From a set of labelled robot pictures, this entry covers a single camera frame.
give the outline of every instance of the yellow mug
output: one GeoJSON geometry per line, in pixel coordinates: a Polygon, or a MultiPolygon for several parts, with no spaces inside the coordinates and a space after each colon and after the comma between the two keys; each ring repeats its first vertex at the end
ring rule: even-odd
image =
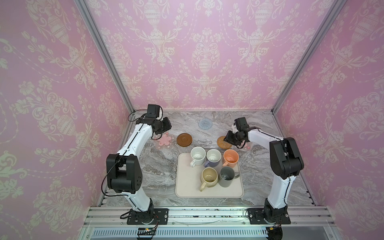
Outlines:
{"type": "Polygon", "coordinates": [[[228,149],[224,152],[223,161],[223,167],[235,167],[237,162],[239,161],[239,154],[235,150],[228,149]]]}
{"type": "Polygon", "coordinates": [[[200,192],[203,191],[206,187],[213,187],[218,182],[218,174],[215,169],[207,167],[200,174],[200,192]]]}

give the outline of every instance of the brown coaster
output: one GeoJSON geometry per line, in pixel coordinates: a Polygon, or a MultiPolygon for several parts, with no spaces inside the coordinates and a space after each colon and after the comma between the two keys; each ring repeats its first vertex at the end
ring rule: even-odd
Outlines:
{"type": "Polygon", "coordinates": [[[225,136],[221,136],[217,139],[217,145],[222,149],[230,149],[232,144],[224,142],[225,136]]]}
{"type": "Polygon", "coordinates": [[[177,136],[177,144],[182,147],[188,147],[192,143],[192,136],[188,133],[182,133],[177,136]]]}

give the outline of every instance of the orange mug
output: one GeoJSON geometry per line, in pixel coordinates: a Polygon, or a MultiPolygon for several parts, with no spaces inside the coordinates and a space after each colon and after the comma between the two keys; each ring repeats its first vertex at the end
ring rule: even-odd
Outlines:
{"type": "Polygon", "coordinates": [[[239,154],[235,150],[228,149],[224,152],[223,161],[223,167],[235,167],[237,162],[239,161],[239,154]]]}

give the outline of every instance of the pink wallpaper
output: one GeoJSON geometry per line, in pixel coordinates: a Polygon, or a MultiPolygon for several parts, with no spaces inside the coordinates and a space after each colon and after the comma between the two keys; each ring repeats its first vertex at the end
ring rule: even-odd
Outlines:
{"type": "Polygon", "coordinates": [[[384,227],[384,1],[348,0],[278,119],[345,240],[384,227]]]}
{"type": "Polygon", "coordinates": [[[87,0],[136,109],[270,109],[333,0],[87,0]]]}
{"type": "Polygon", "coordinates": [[[126,118],[73,1],[2,1],[0,239],[77,239],[126,118]]]}

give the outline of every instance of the black mounting plate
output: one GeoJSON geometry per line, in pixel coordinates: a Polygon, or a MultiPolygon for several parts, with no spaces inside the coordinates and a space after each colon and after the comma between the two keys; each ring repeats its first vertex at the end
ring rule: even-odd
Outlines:
{"type": "MultiPolygon", "coordinates": [[[[264,219],[264,209],[259,208],[250,208],[247,209],[247,214],[249,215],[249,222],[251,225],[260,225],[260,224],[269,224],[264,219]]],[[[282,215],[281,218],[279,218],[281,222],[279,221],[277,224],[291,224],[291,220],[288,217],[285,217],[285,215],[282,215]]]]}
{"type": "MultiPolygon", "coordinates": [[[[159,217],[158,225],[167,225],[169,209],[158,209],[158,208],[155,208],[154,211],[155,211],[155,215],[159,217]]],[[[127,218],[127,225],[142,225],[142,224],[143,223],[140,222],[140,220],[139,220],[139,218],[137,216],[134,216],[134,217],[129,216],[127,218]]],[[[146,225],[156,225],[156,218],[154,218],[152,220],[152,222],[150,222],[149,224],[146,224],[146,225]]]]}

